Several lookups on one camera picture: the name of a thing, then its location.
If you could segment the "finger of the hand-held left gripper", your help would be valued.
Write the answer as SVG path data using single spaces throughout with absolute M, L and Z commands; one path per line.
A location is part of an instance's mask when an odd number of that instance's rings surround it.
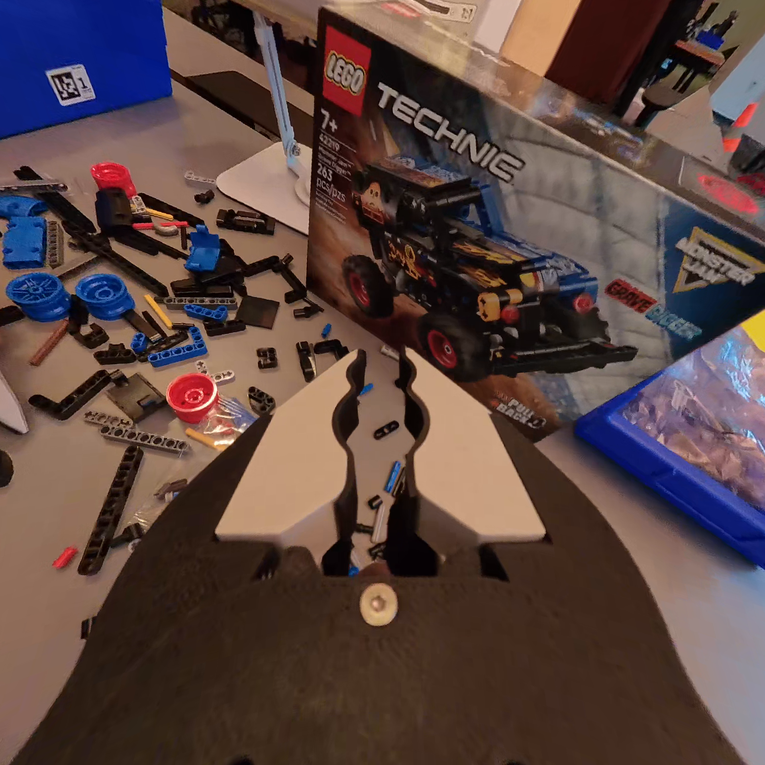
M 5 375 L 1 361 L 1 425 L 17 435 L 29 433 L 29 425 L 21 403 Z

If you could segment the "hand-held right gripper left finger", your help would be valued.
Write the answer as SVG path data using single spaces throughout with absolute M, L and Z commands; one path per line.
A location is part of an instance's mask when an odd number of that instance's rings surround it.
M 366 352 L 354 350 L 258 420 L 258 443 L 215 529 L 219 541 L 303 548 L 325 575 L 349 575 L 358 492 L 348 440 L 366 368 Z

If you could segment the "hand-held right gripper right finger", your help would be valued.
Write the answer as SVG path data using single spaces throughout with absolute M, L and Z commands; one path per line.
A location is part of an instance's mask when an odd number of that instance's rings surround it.
M 489 410 L 419 353 L 399 354 L 413 443 L 389 514 L 383 558 L 396 577 L 432 577 L 443 561 L 547 531 Z

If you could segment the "grey desk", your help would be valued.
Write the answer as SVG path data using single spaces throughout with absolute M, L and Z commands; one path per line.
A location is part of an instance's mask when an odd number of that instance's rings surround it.
M 30 166 L 68 183 L 70 199 L 93 215 L 90 167 L 100 161 L 127 166 L 139 190 L 184 210 L 195 189 L 184 172 L 213 177 L 269 145 L 242 122 L 188 90 L 188 76 L 240 71 L 262 78 L 262 67 L 184 18 L 163 10 L 171 69 L 180 75 L 171 98 L 101 114 L 2 141 L 2 179 Z M 381 441 L 372 433 L 402 420 L 403 397 L 394 387 L 397 365 L 380 343 L 326 307 L 296 320 L 281 303 L 272 330 L 249 328 L 209 341 L 210 371 L 231 369 L 227 395 L 246 402 L 249 387 L 279 405 L 304 387 L 295 344 L 318 337 L 326 323 L 349 349 L 368 353 L 374 385 L 359 404 L 360 425 L 350 445 L 356 458 L 359 512 L 381 490 L 392 463 L 412 442 L 404 428 Z M 75 665 L 84 642 L 80 624 L 95 614 L 129 557 L 110 553 L 94 577 L 53 560 L 68 546 L 82 549 L 123 448 L 106 441 L 78 414 L 58 422 L 30 407 L 41 394 L 61 400 L 99 367 L 71 337 L 39 367 L 28 361 L 54 324 L 18 321 L 2 329 L 5 375 L 24 406 L 29 433 L 2 428 L 2 449 L 14 477 L 2 488 L 2 763 L 9 762 L 43 718 Z M 260 370 L 256 349 L 274 347 L 279 367 Z M 539 444 L 515 439 L 521 455 L 544 455 L 541 476 L 559 468 L 617 532 L 653 592 L 688 676 L 729 741 L 748 763 L 763 763 L 763 570 L 637 483 L 576 438 L 570 426 Z

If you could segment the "black L-shaped beam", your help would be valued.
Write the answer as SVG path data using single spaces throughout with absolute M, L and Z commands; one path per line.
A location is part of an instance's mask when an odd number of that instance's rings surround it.
M 105 369 L 101 369 L 93 373 L 60 401 L 53 401 L 41 394 L 35 394 L 31 396 L 27 402 L 31 407 L 43 412 L 48 417 L 51 417 L 58 422 L 65 422 L 79 412 L 82 407 L 93 400 L 111 383 L 111 373 Z

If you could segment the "clear bag of small pins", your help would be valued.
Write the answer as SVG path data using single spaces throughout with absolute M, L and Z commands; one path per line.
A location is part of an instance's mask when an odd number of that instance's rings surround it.
M 223 452 L 242 434 L 241 407 L 233 399 L 220 396 L 200 423 L 187 427 L 184 434 L 191 441 L 216 452 Z

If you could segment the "scattered small pins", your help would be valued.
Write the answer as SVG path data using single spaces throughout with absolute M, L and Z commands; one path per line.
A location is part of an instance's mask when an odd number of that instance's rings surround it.
M 327 339 L 328 332 L 331 329 L 330 324 L 327 324 L 321 334 L 322 340 Z M 399 422 L 391 420 L 383 426 L 378 427 L 373 433 L 373 439 L 380 441 L 388 435 L 396 432 L 399 429 Z M 389 475 L 386 479 L 383 492 L 389 494 L 394 499 L 402 485 L 404 477 L 404 467 L 401 461 L 396 461 Z M 385 504 L 385 500 L 376 494 L 368 499 L 368 507 L 374 510 L 376 513 L 374 525 L 364 525 L 357 523 L 357 532 L 369 535 L 371 546 L 368 549 L 368 557 L 372 562 L 376 562 L 383 557 L 386 547 L 386 535 L 387 535 L 387 522 L 389 515 L 389 507 Z

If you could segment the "blue wheel rim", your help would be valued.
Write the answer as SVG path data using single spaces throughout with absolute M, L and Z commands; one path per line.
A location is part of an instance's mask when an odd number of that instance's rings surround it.
M 96 319 L 119 320 L 135 310 L 135 300 L 126 284 L 113 274 L 85 276 L 77 282 L 74 292 Z
M 5 294 L 30 320 L 50 323 L 67 320 L 70 316 L 71 294 L 53 274 L 18 276 L 8 283 Z

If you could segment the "black flat clip panel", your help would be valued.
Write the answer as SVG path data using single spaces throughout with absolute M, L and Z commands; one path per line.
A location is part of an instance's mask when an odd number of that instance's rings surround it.
M 128 377 L 115 369 L 110 372 L 110 380 L 112 385 L 106 389 L 106 396 L 134 424 L 167 408 L 165 395 L 141 374 Z

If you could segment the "red wheel rim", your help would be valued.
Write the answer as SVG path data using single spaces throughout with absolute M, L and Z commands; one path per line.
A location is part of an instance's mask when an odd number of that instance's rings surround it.
M 103 161 L 90 168 L 97 190 L 119 189 L 129 198 L 138 196 L 137 189 L 127 167 L 117 162 Z
M 188 425 L 198 425 L 214 409 L 220 394 L 212 377 L 188 373 L 169 383 L 165 397 L 178 419 Z

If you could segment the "blue rectangular panel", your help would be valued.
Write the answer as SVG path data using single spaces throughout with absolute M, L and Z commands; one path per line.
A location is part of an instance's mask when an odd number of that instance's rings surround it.
M 46 263 L 47 222 L 39 216 L 13 216 L 3 238 L 2 261 L 10 270 L 39 269 Z

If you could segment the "blue L-shaped beam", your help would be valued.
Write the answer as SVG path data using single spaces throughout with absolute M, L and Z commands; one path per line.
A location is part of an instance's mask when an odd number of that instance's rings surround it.
M 192 326 L 149 348 L 145 354 L 145 361 L 154 368 L 163 368 L 205 356 L 207 353 L 202 333 L 199 328 Z

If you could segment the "black square panel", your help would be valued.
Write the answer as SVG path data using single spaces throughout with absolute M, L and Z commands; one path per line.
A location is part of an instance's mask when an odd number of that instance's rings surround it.
M 242 297 L 235 319 L 249 327 L 272 330 L 280 305 L 280 301 L 248 295 Z

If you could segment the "blue bin of plastic bags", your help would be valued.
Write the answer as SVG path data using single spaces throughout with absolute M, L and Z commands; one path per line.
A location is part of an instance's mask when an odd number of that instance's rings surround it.
M 764 568 L 764 312 L 581 416 L 575 434 Z

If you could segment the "long grey beam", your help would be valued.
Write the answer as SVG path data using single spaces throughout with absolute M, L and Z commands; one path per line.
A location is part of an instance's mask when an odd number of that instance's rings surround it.
M 186 305 L 195 305 L 209 310 L 225 308 L 227 311 L 233 311 L 238 307 L 238 301 L 235 298 L 227 296 L 168 296 L 157 297 L 155 303 L 171 311 L 182 311 Z

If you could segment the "blue curved panel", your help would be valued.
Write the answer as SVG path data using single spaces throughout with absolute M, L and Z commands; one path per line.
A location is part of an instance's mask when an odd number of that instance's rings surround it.
M 43 216 L 47 212 L 47 205 L 31 196 L 2 195 L 1 217 L 10 220 L 15 217 Z

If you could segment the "black curved panel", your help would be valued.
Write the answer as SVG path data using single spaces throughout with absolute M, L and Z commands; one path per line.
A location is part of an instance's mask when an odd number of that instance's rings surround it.
M 122 188 L 110 186 L 98 190 L 95 198 L 95 211 L 101 233 L 117 235 L 133 230 L 130 200 Z

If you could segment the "blue folded panel piece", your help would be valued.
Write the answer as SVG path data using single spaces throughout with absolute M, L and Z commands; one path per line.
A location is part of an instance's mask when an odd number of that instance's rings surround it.
M 220 236 L 211 233 L 204 224 L 196 225 L 189 234 L 190 249 L 184 267 L 192 274 L 213 273 L 221 252 Z

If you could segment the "monster truck toy box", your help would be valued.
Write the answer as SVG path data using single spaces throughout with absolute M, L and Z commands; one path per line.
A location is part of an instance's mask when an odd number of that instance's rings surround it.
M 530 440 L 763 310 L 763 202 L 412 4 L 314 80 L 308 288 Z

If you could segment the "thin black beam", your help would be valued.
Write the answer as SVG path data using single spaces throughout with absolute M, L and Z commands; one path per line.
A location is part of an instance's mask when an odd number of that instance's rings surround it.
M 146 205 L 146 207 L 150 210 L 155 210 L 158 213 L 170 215 L 172 219 L 178 222 L 186 221 L 190 227 L 206 225 L 206 222 L 199 216 L 192 213 L 187 213 L 185 210 L 182 210 L 181 208 L 172 204 L 165 203 L 163 200 L 160 200 L 155 196 L 151 196 L 147 193 L 139 193 L 139 196 L 144 205 Z

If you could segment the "blue bin with square tag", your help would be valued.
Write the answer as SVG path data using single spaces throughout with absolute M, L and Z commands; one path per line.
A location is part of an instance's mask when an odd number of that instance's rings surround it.
M 158 1 L 2 1 L 1 137 L 172 94 Z

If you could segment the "black round stool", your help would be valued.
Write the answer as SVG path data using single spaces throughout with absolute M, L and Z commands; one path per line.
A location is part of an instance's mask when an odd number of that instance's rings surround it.
M 672 109 L 683 101 L 684 98 L 684 93 L 674 90 L 672 87 L 666 86 L 661 82 L 657 82 L 642 91 L 640 100 L 643 108 L 634 122 L 625 128 L 620 127 L 618 131 L 646 129 L 660 112 Z

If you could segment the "black frame piece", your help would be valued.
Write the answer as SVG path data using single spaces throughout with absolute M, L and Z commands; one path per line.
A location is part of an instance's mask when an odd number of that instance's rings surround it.
M 258 235 L 273 235 L 275 220 L 256 210 L 220 209 L 216 216 L 216 225 L 222 230 Z

